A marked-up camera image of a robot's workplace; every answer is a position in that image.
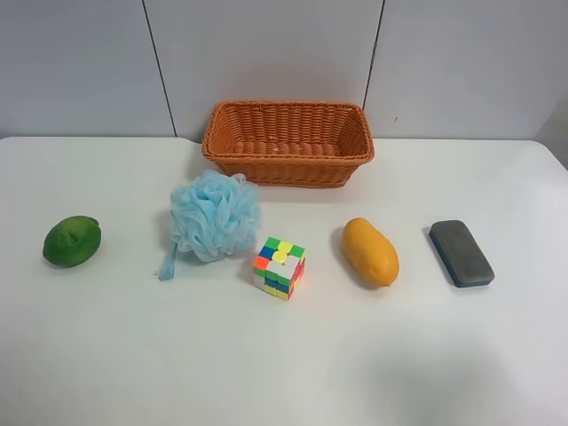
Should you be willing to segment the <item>colourful puzzle cube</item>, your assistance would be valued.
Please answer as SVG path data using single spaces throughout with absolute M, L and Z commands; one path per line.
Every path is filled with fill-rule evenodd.
M 288 301 L 305 271 L 304 247 L 269 237 L 252 265 L 253 285 Z

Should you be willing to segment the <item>yellow mango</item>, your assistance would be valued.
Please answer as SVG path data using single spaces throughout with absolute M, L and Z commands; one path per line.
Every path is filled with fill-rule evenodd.
M 363 217 L 343 228 L 342 249 L 351 266 L 371 288 L 391 286 L 399 274 L 398 253 L 392 243 Z

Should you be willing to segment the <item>grey blue board eraser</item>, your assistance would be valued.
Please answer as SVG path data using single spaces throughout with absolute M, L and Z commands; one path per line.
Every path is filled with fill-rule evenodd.
M 429 236 L 457 288 L 487 286 L 494 280 L 493 268 L 461 220 L 438 221 Z

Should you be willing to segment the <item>blue mesh bath sponge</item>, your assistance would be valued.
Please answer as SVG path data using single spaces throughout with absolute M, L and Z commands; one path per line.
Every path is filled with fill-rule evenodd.
M 179 253 L 192 252 L 203 263 L 212 263 L 252 250 L 261 226 L 259 198 L 258 185 L 243 174 L 227 176 L 214 170 L 172 189 L 172 247 L 158 279 L 174 278 Z

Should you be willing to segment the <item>green lemon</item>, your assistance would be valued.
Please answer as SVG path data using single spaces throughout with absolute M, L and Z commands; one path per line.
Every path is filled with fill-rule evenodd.
M 43 258 L 58 267 L 69 268 L 89 260 L 99 249 L 99 222 L 86 216 L 67 217 L 52 227 L 43 242 Z

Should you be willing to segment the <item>orange woven basket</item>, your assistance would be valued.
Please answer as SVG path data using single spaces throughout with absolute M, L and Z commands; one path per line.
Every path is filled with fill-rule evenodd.
M 259 185 L 342 187 L 374 159 L 367 117 L 348 102 L 235 100 L 214 109 L 205 158 Z

